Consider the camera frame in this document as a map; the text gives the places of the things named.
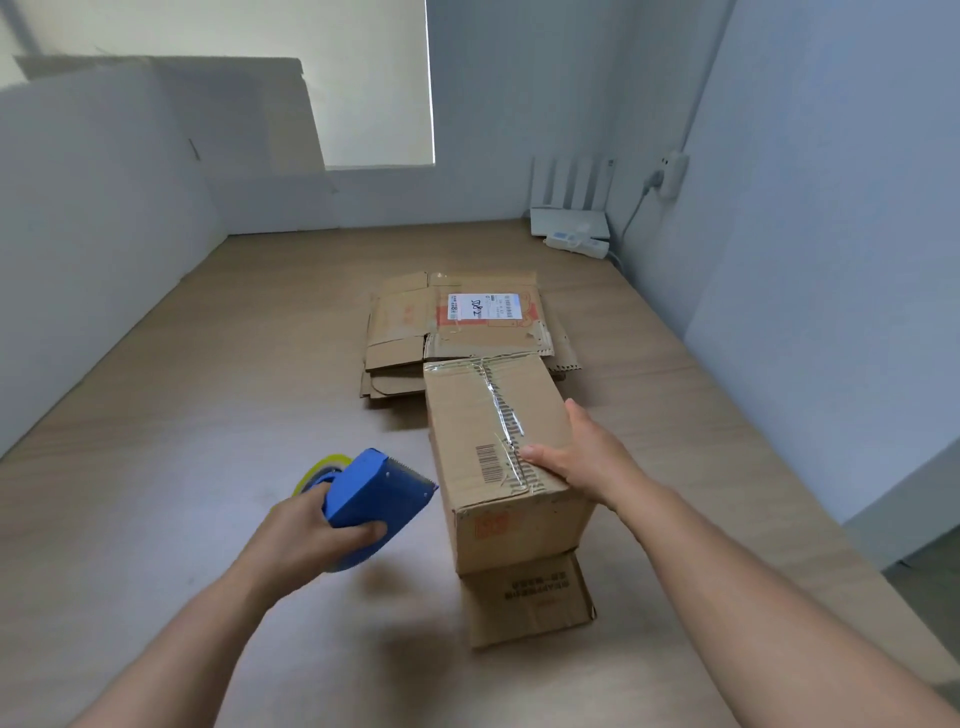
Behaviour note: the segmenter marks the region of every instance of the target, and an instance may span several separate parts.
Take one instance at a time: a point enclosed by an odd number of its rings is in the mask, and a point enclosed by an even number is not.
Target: person's right hand
[[[525,445],[520,457],[553,471],[590,498],[615,509],[617,493],[646,475],[623,443],[598,425],[587,410],[567,400],[573,438],[563,449],[547,445]]]

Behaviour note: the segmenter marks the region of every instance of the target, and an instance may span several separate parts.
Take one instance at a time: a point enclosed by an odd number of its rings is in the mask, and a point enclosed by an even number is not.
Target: wall outlet
[[[686,166],[690,162],[690,155],[674,150],[660,158],[660,169],[663,170],[663,184],[658,190],[662,200],[676,200],[680,195],[680,187],[684,183]]]

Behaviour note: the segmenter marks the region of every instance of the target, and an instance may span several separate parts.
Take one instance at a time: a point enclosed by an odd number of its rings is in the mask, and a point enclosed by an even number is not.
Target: barcode
[[[478,445],[476,451],[483,481],[485,483],[503,482],[503,466],[500,465],[500,459],[496,456],[496,446]]]

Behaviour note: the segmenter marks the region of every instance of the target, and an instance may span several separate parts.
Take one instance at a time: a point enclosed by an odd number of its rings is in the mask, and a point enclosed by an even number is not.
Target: cardboard box
[[[516,640],[596,619],[573,552],[460,579],[471,647]]]
[[[396,281],[397,279],[389,279],[385,285],[388,285],[390,288],[397,287],[400,283]],[[378,298],[378,296],[372,297],[372,312],[377,308]],[[540,305],[542,307],[543,323],[546,326],[546,332],[552,346],[552,353],[545,355],[543,362],[546,364],[546,368],[551,376],[554,379],[561,380],[566,376],[567,372],[580,369],[580,363],[577,360],[577,354],[573,350],[573,346],[570,344],[570,339],[566,335],[564,325],[557,317],[554,306],[542,295],[540,295]],[[367,322],[368,341],[377,338],[372,334],[372,321],[373,316],[371,313]],[[427,338],[428,337],[424,337],[425,349],[427,347]],[[368,367],[366,360],[364,361],[364,372],[360,381],[361,397],[369,397],[372,400],[382,400],[400,395],[419,394],[423,392],[424,389],[425,383],[423,381],[420,362],[376,368]]]
[[[535,354],[424,366],[430,438],[460,575],[556,556],[580,543],[594,504],[519,459],[570,440],[564,401]]]
[[[420,272],[381,286],[365,368],[514,352],[554,352],[536,273]]]

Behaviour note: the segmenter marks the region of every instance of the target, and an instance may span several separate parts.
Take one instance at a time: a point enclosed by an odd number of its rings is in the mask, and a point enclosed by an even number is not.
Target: hand
[[[553,471],[572,487],[616,510],[615,501],[624,485],[647,477],[623,443],[590,418],[573,400],[565,403],[573,438],[563,449],[525,445],[520,457]]]
[[[333,528],[324,518],[329,483],[275,505],[228,570],[264,609],[309,584],[347,554],[387,533],[382,521]]]

